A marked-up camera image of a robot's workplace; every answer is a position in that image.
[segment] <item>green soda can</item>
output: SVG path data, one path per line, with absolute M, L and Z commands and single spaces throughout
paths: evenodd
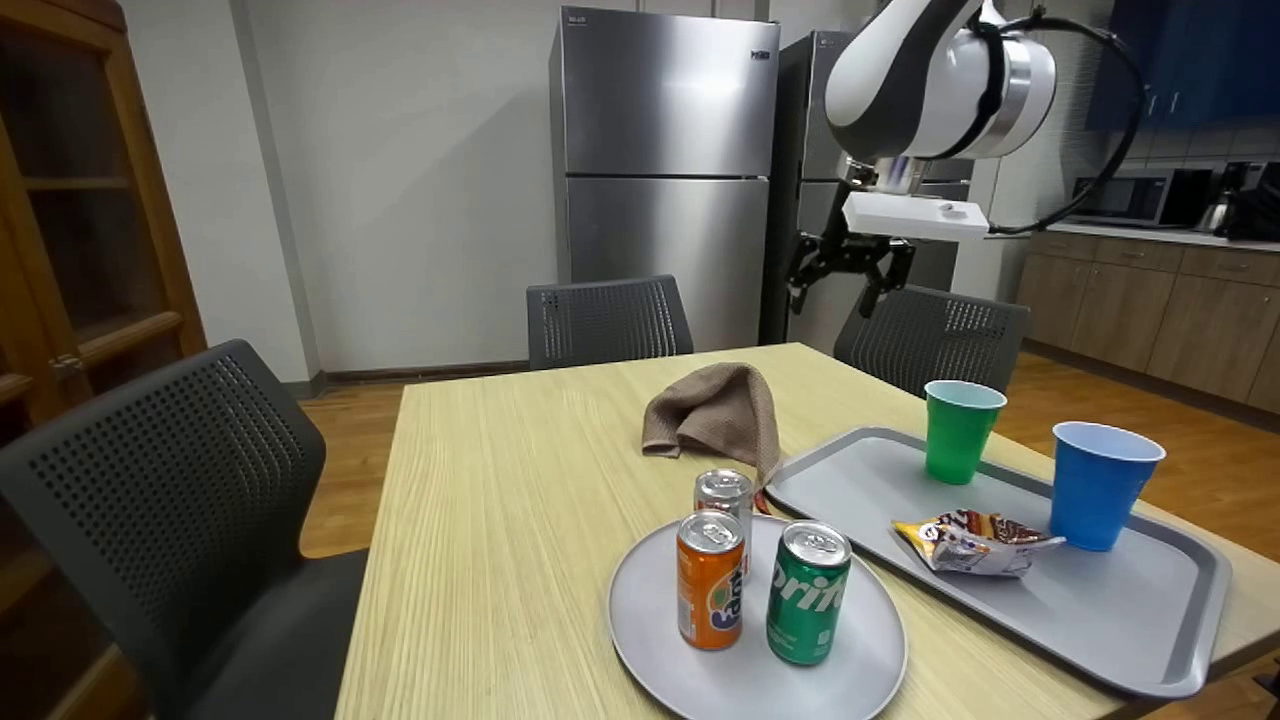
M 795 519 L 775 541 L 767 647 L 795 668 L 831 654 L 853 546 L 827 522 Z

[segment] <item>orange soda can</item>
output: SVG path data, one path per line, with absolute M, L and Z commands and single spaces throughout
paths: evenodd
M 701 509 L 678 529 L 678 615 L 693 647 L 746 633 L 746 536 L 735 516 Z

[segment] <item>snack bag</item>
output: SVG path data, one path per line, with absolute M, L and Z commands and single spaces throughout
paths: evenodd
M 894 522 L 934 571 L 952 574 L 1025 574 L 1038 551 L 1063 545 L 1008 516 L 956 509 L 935 519 Z

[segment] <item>kitchen counter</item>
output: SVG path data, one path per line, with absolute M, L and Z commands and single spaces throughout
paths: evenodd
M 1054 224 L 1017 301 L 1038 345 L 1280 417 L 1280 243 Z
M 1067 231 L 1067 235 L 1118 235 L 1118 240 L 1155 240 L 1155 243 L 1200 243 L 1200 249 L 1243 249 L 1243 250 L 1280 250 L 1280 240 L 1255 243 L 1255 240 L 1226 240 L 1226 235 L 1178 231 L 1178 227 L 1050 224 L 1050 231 Z

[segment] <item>cabinet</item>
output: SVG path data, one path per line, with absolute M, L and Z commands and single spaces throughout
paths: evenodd
M 1031 240 L 1020 270 L 1017 301 L 1031 313 L 1027 341 L 1082 346 L 1082 305 L 1091 276 L 1091 240 L 1039 235 Z
M 1280 254 L 1184 249 L 1153 377 L 1262 404 L 1269 341 L 1280 333 Z
M 1027 341 L 1280 417 L 1280 250 L 1039 235 Z
M 1102 243 L 1086 287 L 1076 351 L 1144 372 L 1178 261 L 1181 250 L 1162 243 Z
M 1250 404 L 1277 320 L 1277 287 L 1181 276 L 1153 377 Z
M 0 0 L 0 442 L 199 346 L 120 7 Z M 84 691 L 105 647 L 0 509 L 6 715 Z
M 1266 346 L 1250 404 L 1280 417 L 1280 333 L 1274 333 L 1274 345 Z

